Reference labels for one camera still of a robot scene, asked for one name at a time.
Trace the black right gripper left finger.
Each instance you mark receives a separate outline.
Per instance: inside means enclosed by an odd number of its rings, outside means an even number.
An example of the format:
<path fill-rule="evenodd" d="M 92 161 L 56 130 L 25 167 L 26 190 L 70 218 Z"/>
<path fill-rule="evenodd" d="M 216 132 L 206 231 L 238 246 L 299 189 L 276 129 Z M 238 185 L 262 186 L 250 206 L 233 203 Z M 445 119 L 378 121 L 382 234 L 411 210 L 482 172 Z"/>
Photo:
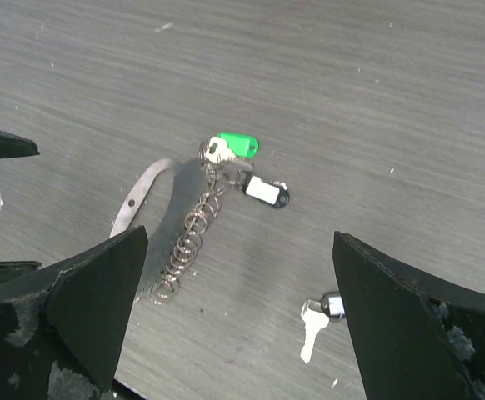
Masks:
<path fill-rule="evenodd" d="M 132 227 L 0 284 L 0 399 L 98 399 L 113 384 L 148 248 Z"/>

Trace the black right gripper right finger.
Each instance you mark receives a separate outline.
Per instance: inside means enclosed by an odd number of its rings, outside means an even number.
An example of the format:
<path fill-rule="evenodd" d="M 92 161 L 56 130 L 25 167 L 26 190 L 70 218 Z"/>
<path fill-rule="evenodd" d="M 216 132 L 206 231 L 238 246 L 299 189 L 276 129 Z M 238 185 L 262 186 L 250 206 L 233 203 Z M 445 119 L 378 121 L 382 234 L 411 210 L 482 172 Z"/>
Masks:
<path fill-rule="evenodd" d="M 485 293 L 345 232 L 332 259 L 368 399 L 485 399 Z"/>

